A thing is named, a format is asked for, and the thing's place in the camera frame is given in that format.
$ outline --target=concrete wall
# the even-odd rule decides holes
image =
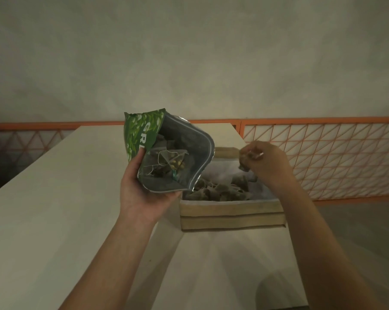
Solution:
[[[389,116],[389,0],[0,0],[0,121]]]

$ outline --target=white table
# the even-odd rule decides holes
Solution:
[[[199,124],[242,147],[230,124]],[[0,189],[0,309],[57,309],[119,213],[122,126],[80,127]],[[182,233],[157,224],[130,309],[274,309],[307,304],[287,228]]]

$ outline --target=concrete floor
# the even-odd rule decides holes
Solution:
[[[389,308],[389,203],[319,207],[349,259]]]

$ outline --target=green pouch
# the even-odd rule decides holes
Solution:
[[[137,178],[152,192],[193,191],[215,148],[210,135],[166,109],[125,113],[124,141],[129,161],[145,148]]]

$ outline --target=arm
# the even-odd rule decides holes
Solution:
[[[127,166],[120,188],[120,214],[97,255],[60,310],[122,309],[154,225],[178,192],[153,194],[137,181],[144,150]]]
[[[247,157],[250,151],[263,154],[252,159]],[[286,154],[261,141],[250,143],[240,153],[240,162],[249,167],[282,204],[310,308],[383,309],[296,181]]]

